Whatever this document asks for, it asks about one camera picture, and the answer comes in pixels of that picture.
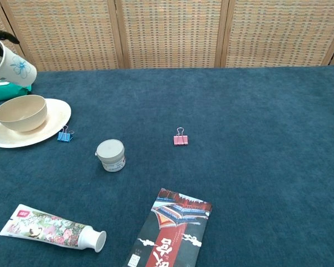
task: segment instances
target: small jar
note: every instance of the small jar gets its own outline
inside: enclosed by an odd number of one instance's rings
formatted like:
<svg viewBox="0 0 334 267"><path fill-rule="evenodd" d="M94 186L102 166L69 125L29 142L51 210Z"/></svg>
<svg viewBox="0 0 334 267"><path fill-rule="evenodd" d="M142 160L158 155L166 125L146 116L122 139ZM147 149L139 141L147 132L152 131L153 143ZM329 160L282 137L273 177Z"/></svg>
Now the small jar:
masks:
<svg viewBox="0 0 334 267"><path fill-rule="evenodd" d="M117 172L125 166L125 148L119 140L109 139L100 143L95 156L100 159L106 171Z"/></svg>

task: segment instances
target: plate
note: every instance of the plate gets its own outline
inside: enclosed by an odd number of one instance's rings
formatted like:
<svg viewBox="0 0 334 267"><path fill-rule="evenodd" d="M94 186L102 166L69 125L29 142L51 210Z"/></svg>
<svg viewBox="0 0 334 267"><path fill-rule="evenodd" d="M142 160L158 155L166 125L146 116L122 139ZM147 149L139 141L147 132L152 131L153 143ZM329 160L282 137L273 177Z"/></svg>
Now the plate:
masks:
<svg viewBox="0 0 334 267"><path fill-rule="evenodd" d="M62 100L46 98L47 118L43 124L28 132L16 132L0 123L0 147L12 149L14 147L29 146L58 133L69 121L71 107Z"/></svg>

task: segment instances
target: book cover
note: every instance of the book cover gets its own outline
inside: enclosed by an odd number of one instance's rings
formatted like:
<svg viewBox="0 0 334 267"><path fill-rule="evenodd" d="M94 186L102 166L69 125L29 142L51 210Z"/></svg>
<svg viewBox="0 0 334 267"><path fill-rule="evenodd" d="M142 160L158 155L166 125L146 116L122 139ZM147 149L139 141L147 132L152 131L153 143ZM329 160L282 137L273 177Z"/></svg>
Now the book cover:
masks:
<svg viewBox="0 0 334 267"><path fill-rule="evenodd" d="M211 210L162 188L123 267L194 267Z"/></svg>

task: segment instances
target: bowl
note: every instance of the bowl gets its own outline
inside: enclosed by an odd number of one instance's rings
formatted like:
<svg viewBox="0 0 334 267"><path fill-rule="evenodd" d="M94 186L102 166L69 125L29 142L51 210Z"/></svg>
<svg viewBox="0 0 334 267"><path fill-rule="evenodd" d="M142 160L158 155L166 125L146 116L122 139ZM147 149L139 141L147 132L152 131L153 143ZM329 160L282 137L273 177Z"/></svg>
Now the bowl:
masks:
<svg viewBox="0 0 334 267"><path fill-rule="evenodd" d="M47 105L42 96L19 96L0 105L0 123L13 131L34 130L46 117Z"/></svg>

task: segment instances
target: tube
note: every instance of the tube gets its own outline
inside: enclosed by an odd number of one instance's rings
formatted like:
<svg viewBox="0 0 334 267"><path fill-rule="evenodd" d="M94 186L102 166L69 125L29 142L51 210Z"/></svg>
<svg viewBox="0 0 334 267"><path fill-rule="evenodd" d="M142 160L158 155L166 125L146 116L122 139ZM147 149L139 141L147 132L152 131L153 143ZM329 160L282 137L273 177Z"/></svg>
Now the tube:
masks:
<svg viewBox="0 0 334 267"><path fill-rule="evenodd" d="M92 248L100 252L106 232L97 232L91 226L69 221L31 207L19 204L0 235L32 239L64 248Z"/></svg>

